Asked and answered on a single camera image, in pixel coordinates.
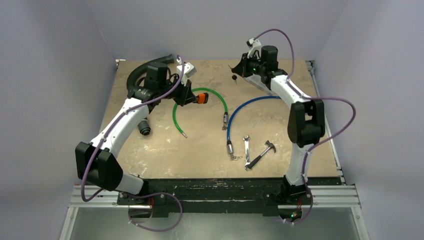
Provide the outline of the orange black padlock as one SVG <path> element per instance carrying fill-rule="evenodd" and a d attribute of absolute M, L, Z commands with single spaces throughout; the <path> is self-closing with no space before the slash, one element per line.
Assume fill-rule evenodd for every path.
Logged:
<path fill-rule="evenodd" d="M 209 94 L 207 92 L 199 93 L 196 96 L 196 103 L 199 105 L 207 104 L 209 100 Z"/>

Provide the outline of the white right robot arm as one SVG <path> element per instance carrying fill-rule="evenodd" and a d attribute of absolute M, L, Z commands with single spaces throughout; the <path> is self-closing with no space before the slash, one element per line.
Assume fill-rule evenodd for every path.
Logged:
<path fill-rule="evenodd" d="M 292 204 L 307 191 L 311 152 L 325 135 L 324 102 L 305 94 L 289 74 L 279 68 L 278 49 L 273 45 L 251 46 L 231 71 L 243 78 L 259 76 L 260 83 L 290 108 L 287 134 L 292 152 L 280 196 Z"/>

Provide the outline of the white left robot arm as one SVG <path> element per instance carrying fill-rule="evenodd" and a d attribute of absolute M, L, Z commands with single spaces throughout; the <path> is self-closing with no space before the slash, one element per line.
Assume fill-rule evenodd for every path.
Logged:
<path fill-rule="evenodd" d="M 142 83 L 130 88 L 127 99 L 110 123 L 88 143 L 75 148 L 78 178 L 107 191 L 129 193 L 138 205 L 146 203 L 149 191 L 141 177 L 125 173 L 117 158 L 124 143 L 142 120 L 146 119 L 162 99 L 172 99 L 180 106 L 207 102 L 206 97 L 194 95 L 190 77 L 196 73 L 190 62 L 176 66 L 171 75 L 163 62 L 147 65 Z"/>

